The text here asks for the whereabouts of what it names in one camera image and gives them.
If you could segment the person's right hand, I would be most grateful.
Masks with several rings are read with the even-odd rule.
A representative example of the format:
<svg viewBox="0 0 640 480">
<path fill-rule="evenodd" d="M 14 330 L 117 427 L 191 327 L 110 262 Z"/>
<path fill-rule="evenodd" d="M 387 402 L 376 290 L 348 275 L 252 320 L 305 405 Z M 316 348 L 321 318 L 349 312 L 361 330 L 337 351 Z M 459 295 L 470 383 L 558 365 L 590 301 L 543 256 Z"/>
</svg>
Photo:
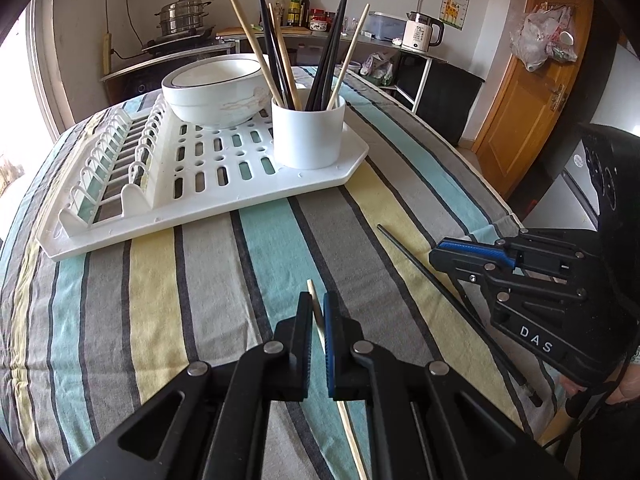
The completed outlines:
<svg viewBox="0 0 640 480">
<path fill-rule="evenodd" d="M 574 394 L 585 391 L 585 388 L 575 384 L 563 375 L 560 376 L 560 385 L 565 390 L 568 396 L 574 396 Z M 640 365 L 639 365 L 639 350 L 631 358 L 626 372 L 616 389 L 606 399 L 607 404 L 616 404 L 632 401 L 638 399 L 640 393 Z"/>
</svg>

